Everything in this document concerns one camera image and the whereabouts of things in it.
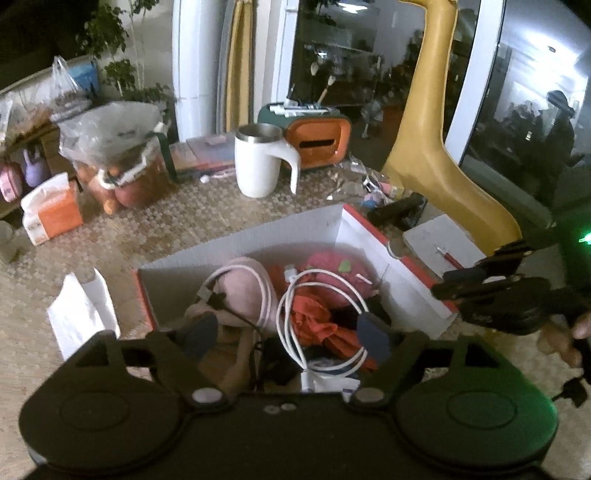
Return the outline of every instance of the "yellow giraffe statue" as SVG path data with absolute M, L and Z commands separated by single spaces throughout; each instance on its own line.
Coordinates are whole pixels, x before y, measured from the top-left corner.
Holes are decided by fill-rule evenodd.
M 419 192 L 469 231 L 485 255 L 519 240 L 505 208 L 475 185 L 443 144 L 447 69 L 457 21 L 456 0 L 406 0 L 426 9 L 423 45 L 396 143 L 382 170 Z

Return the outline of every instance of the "pink cloth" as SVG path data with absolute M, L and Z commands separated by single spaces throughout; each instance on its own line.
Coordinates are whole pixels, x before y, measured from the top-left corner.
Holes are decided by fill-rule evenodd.
M 373 283 L 372 276 L 370 275 L 367 268 L 365 268 L 363 262 L 361 262 L 361 260 L 355 258 L 352 255 L 342 254 L 334 250 L 318 252 L 312 255 L 308 260 L 306 260 L 306 262 L 302 263 L 299 266 L 298 270 L 303 271 L 309 268 L 321 268 L 323 270 L 328 270 L 333 273 L 336 273 L 337 275 L 351 283 L 351 285 L 353 285 L 354 288 L 357 289 L 357 291 L 363 299 L 368 299 L 375 294 L 375 287 L 373 285 L 370 285 L 363 279 L 357 277 L 357 275 L 359 274 L 363 278 L 366 278 L 367 280 Z M 347 285 L 337 280 L 336 278 L 331 277 L 330 275 L 323 273 L 312 273 L 309 275 L 305 275 L 300 280 L 300 282 L 308 281 L 317 281 L 333 285 L 344 291 L 346 294 L 348 294 L 353 299 L 353 301 L 358 301 L 355 293 L 353 293 Z M 312 293 L 314 293 L 316 296 L 320 297 L 323 300 L 323 303 L 327 306 L 329 310 L 334 310 L 350 305 L 346 298 L 344 298 L 340 293 L 331 290 L 330 288 L 310 288 L 310 291 Z
M 245 265 L 251 267 L 261 277 L 265 288 L 268 286 L 271 293 L 271 309 L 267 326 L 267 333 L 276 333 L 275 312 L 277 311 L 277 295 L 265 267 L 259 262 L 248 257 L 235 258 L 226 265 Z M 261 287 L 259 282 L 248 270 L 234 268 L 227 273 L 220 275 L 213 288 L 216 293 L 226 294 L 226 306 L 233 312 L 256 324 L 261 313 Z

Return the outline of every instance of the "human hand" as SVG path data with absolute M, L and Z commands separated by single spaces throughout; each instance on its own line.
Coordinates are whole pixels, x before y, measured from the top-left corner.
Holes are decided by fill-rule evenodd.
M 573 340 L 591 337 L 591 312 L 581 315 L 570 330 L 547 322 L 541 330 L 538 349 L 546 354 L 558 353 L 570 367 L 581 366 L 581 353 L 573 347 Z

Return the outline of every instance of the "red pen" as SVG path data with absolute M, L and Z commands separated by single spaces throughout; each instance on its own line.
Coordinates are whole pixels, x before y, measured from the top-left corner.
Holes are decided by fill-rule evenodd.
M 449 263 L 451 263 L 451 265 L 453 265 L 458 270 L 461 270 L 462 268 L 464 268 L 464 267 L 462 267 L 462 264 L 460 262 L 458 262 L 455 258 L 452 257 L 451 254 L 445 253 L 439 247 L 437 247 L 437 251 L 443 256 L 443 258 L 445 258 Z

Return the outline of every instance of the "orange tissue box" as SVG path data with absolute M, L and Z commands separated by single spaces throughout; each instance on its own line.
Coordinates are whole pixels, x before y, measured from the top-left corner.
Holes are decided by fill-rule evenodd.
M 77 187 L 67 173 L 39 185 L 21 201 L 22 226 L 33 245 L 73 230 L 84 223 L 77 201 Z

